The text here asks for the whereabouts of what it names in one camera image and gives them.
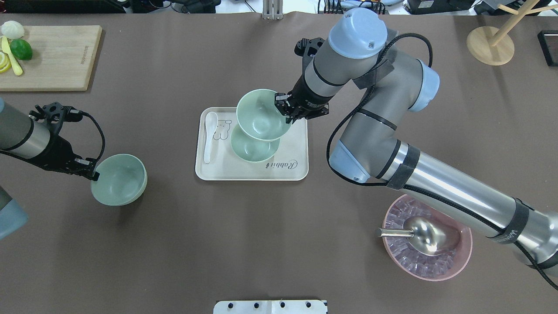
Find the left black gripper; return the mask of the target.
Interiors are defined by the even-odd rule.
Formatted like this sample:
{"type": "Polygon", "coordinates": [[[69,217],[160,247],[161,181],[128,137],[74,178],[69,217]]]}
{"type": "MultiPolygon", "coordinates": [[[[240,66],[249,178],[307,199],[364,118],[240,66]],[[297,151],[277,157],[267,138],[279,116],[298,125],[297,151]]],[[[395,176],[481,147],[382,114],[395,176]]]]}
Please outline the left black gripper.
{"type": "Polygon", "coordinates": [[[34,131],[30,135],[30,142],[44,150],[30,159],[30,164],[47,171],[64,172],[85,177],[90,181],[97,181],[100,173],[95,171],[99,159],[82,159],[73,153],[71,145],[66,139],[50,131],[34,131]]]}

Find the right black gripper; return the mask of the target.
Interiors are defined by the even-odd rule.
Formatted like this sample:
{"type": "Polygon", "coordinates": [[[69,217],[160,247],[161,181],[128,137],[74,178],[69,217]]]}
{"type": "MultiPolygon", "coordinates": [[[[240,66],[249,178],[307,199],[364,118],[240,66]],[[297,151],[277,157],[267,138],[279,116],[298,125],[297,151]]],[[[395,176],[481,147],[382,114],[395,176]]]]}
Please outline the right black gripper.
{"type": "Polygon", "coordinates": [[[304,75],[301,75],[289,93],[275,93],[274,104],[279,113],[286,117],[286,123],[294,124],[299,119],[314,119],[328,115],[329,99],[312,91],[304,75]]]}

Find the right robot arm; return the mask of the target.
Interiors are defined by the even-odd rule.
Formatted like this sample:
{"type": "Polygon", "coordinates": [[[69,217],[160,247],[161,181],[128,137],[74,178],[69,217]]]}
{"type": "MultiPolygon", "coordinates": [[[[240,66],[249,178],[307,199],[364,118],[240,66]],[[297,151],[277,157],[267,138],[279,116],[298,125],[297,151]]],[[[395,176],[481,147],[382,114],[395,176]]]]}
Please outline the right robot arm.
{"type": "Polygon", "coordinates": [[[514,246],[518,259],[557,285],[557,214],[542,213],[396,138],[406,112],[434,99],[440,77],[433,51],[422,34],[399,34],[375,12],[345,12],[324,38],[303,38],[294,52],[303,58],[301,77],[275,106],[287,124],[329,113],[329,101],[349,81],[365,93],[333,130],[327,165],[359,186],[403,190],[419,201],[476,230],[514,246]]]}

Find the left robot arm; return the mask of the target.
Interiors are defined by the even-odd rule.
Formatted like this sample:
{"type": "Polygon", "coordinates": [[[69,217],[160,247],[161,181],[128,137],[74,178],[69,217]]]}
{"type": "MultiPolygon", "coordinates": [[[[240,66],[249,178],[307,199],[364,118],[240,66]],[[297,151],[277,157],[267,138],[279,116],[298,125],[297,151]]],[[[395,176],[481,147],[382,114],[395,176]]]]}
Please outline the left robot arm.
{"type": "Polygon", "coordinates": [[[46,171],[73,174],[91,181],[99,179],[96,164],[105,149],[105,137],[99,124],[89,114],[58,102],[36,106],[28,115],[0,101],[1,153],[46,171]],[[59,135],[63,123],[77,123],[86,116],[97,127],[102,148],[96,158],[83,158],[72,151],[71,144],[59,135]]]}

